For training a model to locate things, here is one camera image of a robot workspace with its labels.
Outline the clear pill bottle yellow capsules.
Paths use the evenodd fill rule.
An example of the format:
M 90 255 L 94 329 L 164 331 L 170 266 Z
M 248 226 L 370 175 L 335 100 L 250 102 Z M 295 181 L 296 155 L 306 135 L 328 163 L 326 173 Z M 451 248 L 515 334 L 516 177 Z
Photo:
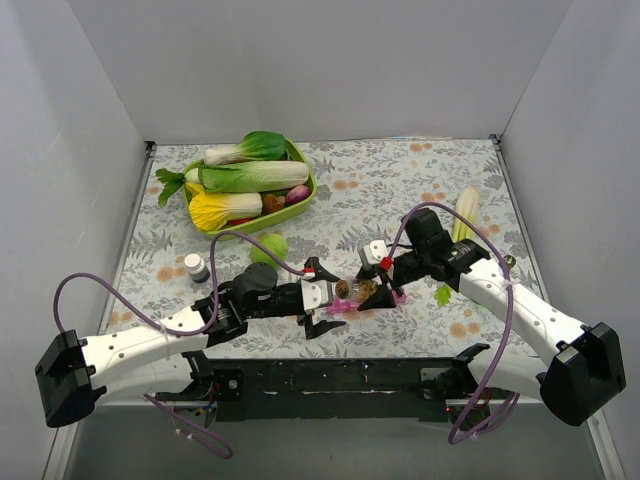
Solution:
M 350 279 L 348 300 L 361 304 L 376 293 L 378 286 L 379 284 L 373 279 Z

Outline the pink weekly pill organizer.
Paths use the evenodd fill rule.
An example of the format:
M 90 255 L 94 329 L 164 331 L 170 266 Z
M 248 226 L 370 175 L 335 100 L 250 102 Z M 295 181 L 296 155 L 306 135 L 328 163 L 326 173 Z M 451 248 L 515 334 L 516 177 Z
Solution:
M 403 304 L 407 300 L 406 295 L 398 296 L 395 292 L 392 293 L 392 296 L 397 305 Z M 349 300 L 342 300 L 337 297 L 334 298 L 333 303 L 327 308 L 327 312 L 329 314 L 345 314 L 348 312 L 357 311 L 359 304 L 351 303 Z

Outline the gold bottle cap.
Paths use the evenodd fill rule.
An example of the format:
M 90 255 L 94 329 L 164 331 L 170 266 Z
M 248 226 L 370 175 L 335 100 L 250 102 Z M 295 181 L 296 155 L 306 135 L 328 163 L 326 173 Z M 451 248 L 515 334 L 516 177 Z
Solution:
M 335 294 L 341 300 L 348 299 L 353 293 L 352 282 L 341 279 L 335 284 Z

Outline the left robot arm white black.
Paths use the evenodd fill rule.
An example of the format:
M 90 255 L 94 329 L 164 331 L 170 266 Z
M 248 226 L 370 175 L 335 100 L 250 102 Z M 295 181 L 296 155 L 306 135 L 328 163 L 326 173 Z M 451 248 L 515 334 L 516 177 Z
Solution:
M 46 424 L 68 426 L 101 404 L 145 394 L 237 399 L 241 374 L 215 372 L 205 349 L 246 334 L 252 319 L 295 317 L 306 338 L 323 335 L 339 324 L 314 322 L 313 314 L 332 305 L 338 280 L 315 257 L 289 283 L 279 283 L 276 270 L 258 262 L 159 322 L 84 338 L 64 331 L 34 369 Z

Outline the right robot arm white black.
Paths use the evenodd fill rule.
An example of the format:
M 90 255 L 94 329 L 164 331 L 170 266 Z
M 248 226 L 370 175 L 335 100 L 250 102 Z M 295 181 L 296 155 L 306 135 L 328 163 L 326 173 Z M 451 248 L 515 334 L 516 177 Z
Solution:
M 361 310 L 393 308 L 405 285 L 431 277 L 504 321 L 534 352 L 529 359 L 495 361 L 502 347 L 475 344 L 424 380 L 431 397 L 471 398 L 498 389 L 538 399 L 564 423 L 579 426 L 624 390 L 619 337 L 608 325 L 588 326 L 512 283 L 504 261 L 472 240 L 453 241 L 429 208 L 406 215 L 400 230 L 410 242 L 407 252 L 393 256 L 382 240 L 359 252 L 357 277 L 379 282 Z

